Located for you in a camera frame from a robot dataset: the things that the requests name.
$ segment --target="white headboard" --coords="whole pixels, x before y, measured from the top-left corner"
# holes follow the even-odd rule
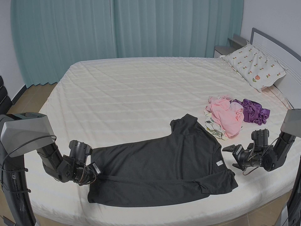
[[[301,56],[271,36],[252,29],[250,43],[265,55],[277,59],[286,75],[274,85],[284,94],[294,108],[301,108]]]

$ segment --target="floor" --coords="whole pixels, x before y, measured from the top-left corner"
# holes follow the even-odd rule
[[[8,113],[21,113],[21,112],[39,112],[43,104],[46,102],[50,95],[53,85],[37,85],[28,88],[24,94],[20,97],[15,105],[13,105]],[[284,194],[283,196],[240,216],[236,219],[215,224],[213,226],[272,226],[282,210],[283,205],[288,200],[291,192]],[[0,216],[6,216],[8,219],[13,220],[11,212],[6,203],[3,192],[0,190]],[[52,221],[50,219],[36,215],[40,220],[41,226],[64,226],[61,223]],[[0,226],[5,226],[2,219],[0,219]]]

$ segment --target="nightstand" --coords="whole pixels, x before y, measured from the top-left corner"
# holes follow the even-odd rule
[[[230,47],[228,46],[219,46],[214,47],[214,56],[213,58],[218,58],[220,55],[228,55],[234,51],[246,46],[246,39],[240,37],[237,34],[233,34],[233,38],[228,38]]]

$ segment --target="label sticker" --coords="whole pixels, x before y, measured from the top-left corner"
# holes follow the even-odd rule
[[[100,174],[100,170],[98,169],[98,167],[96,166],[96,164],[93,163],[92,165],[93,165],[93,167],[95,168],[95,170],[97,171],[97,173]]]
[[[240,152],[240,150],[243,148],[243,146],[242,145],[240,145],[240,147],[239,147],[239,149],[237,150],[237,152],[235,153],[236,155],[238,155],[239,154],[239,152]]]
[[[220,160],[220,161],[218,161],[216,164],[217,164],[218,166],[223,165],[223,161]]]

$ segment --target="black baseboard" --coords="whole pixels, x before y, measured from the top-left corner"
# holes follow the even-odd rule
[[[24,86],[22,87],[22,89],[20,89],[20,91],[16,94],[16,96],[15,96],[15,97],[13,98],[13,100],[12,100],[13,105],[14,105],[15,103],[17,103],[18,99],[20,99],[21,95],[23,95],[23,93],[25,92],[26,89],[27,89],[27,88],[26,88],[26,85],[24,85]]]

